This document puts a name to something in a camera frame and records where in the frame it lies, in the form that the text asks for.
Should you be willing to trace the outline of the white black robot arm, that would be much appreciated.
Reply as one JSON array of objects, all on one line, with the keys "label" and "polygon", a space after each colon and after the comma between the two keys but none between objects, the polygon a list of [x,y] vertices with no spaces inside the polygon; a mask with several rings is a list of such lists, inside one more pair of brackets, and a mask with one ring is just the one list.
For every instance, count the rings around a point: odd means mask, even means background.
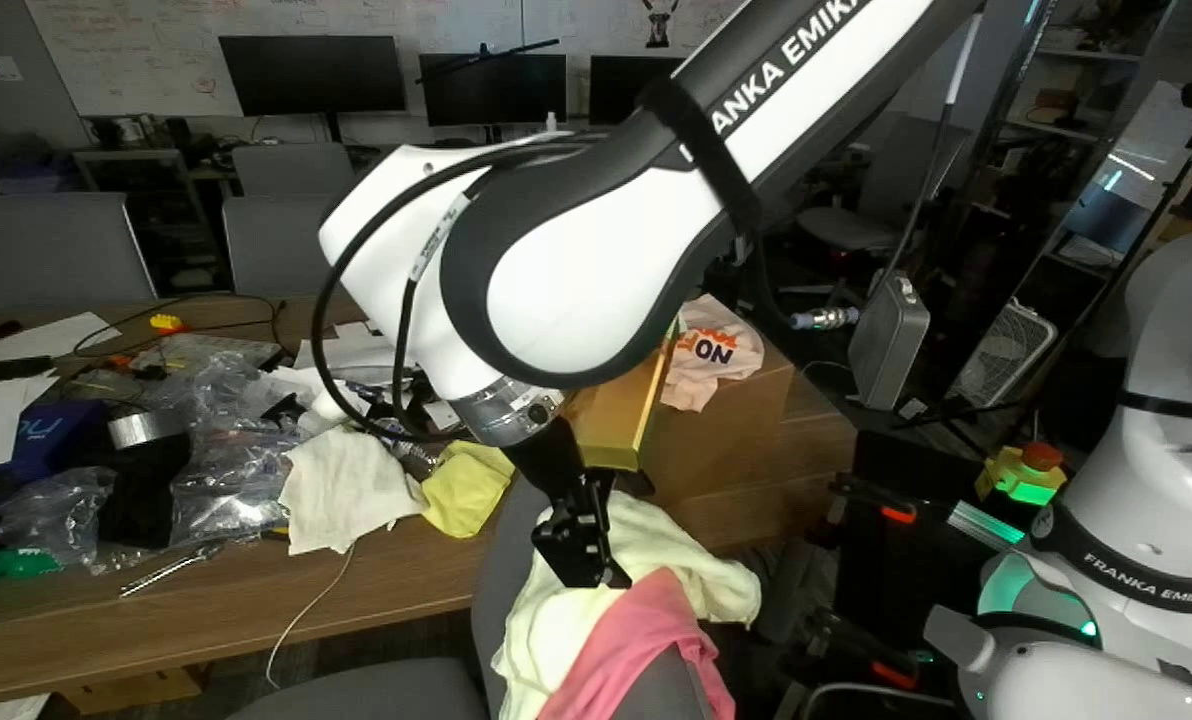
[{"label": "white black robot arm", "polygon": [[330,284],[460,429],[550,494],[531,547],[620,589],[609,489],[562,403],[623,375],[722,264],[759,247],[764,190],[823,160],[990,12],[1035,39],[1053,0],[745,0],[595,138],[536,132],[388,152],[319,222]]}]

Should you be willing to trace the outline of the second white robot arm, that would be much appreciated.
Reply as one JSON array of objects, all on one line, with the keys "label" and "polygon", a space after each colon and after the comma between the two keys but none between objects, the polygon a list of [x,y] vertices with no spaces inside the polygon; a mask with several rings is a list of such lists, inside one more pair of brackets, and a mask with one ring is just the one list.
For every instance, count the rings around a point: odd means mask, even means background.
[{"label": "second white robot arm", "polygon": [[1082,470],[925,640],[968,720],[1192,720],[1192,233],[1125,284],[1125,385]]}]

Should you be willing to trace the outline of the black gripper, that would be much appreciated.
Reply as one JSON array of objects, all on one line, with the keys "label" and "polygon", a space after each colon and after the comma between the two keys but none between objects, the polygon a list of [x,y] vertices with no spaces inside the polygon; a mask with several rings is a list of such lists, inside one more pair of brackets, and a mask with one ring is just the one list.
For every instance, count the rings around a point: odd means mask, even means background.
[{"label": "black gripper", "polygon": [[514,447],[514,462],[551,508],[551,514],[531,529],[531,547],[556,581],[564,589],[627,589],[627,572],[615,562],[609,544],[612,483],[585,470],[571,425],[551,418]]}]

